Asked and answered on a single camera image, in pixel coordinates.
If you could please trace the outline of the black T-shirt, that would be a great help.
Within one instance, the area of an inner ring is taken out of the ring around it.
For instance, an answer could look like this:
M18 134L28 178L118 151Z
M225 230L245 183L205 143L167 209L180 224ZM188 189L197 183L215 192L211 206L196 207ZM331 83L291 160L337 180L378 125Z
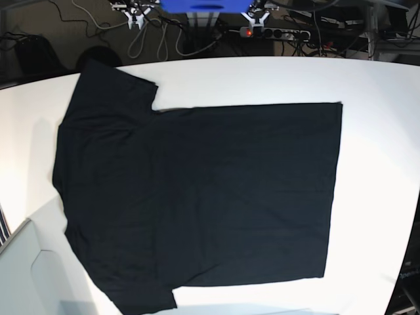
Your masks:
M151 81L90 61L58 128L66 238L123 314L173 290L321 278L340 103L155 112Z

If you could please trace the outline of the black power strip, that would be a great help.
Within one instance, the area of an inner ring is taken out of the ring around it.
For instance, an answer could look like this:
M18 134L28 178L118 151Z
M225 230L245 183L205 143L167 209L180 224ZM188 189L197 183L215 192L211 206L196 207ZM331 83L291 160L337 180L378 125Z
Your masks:
M309 42L311 34L306 30L292 30L283 28L249 28L241 27L239 34L244 38L261 38L288 42Z

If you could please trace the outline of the blue plastic box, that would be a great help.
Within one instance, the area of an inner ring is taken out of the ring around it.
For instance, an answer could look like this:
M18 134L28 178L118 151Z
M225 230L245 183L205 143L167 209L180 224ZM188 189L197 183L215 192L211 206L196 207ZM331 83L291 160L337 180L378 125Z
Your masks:
M187 12L246 12L252 0L161 0L161 7L169 13Z

